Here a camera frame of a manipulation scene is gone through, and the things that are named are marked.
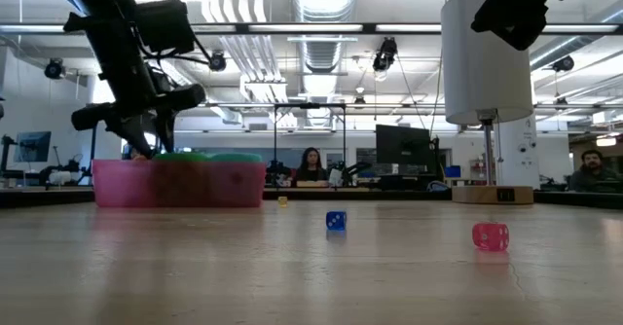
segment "green object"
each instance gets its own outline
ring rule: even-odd
[[[209,156],[199,153],[157,154],[153,161],[170,162],[208,162]]]
[[[262,163],[262,157],[255,154],[213,154],[209,156],[210,162],[237,162],[237,163]]]

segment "black robotic arm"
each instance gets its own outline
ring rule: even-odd
[[[85,31],[115,102],[89,105],[71,116],[77,130],[104,121],[108,131],[124,138],[141,154],[152,151],[143,123],[153,122],[165,149],[173,151],[175,116],[205,100],[200,85],[163,90],[143,56],[172,57],[191,52],[199,42],[180,0],[136,4],[134,0],[68,0],[79,13],[70,14],[65,32]],[[146,118],[146,114],[155,114]]]

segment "wooden base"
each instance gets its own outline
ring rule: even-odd
[[[480,204],[533,204],[532,187],[465,186],[452,188],[452,201]]]

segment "pink die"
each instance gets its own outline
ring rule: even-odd
[[[501,223],[478,223],[471,236],[476,247],[492,252],[505,251],[510,239],[508,227]]]

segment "small yellow object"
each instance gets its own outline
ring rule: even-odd
[[[288,206],[288,198],[287,197],[279,197],[279,199],[277,199],[277,201],[279,202],[279,207],[281,207],[281,208],[286,208]]]

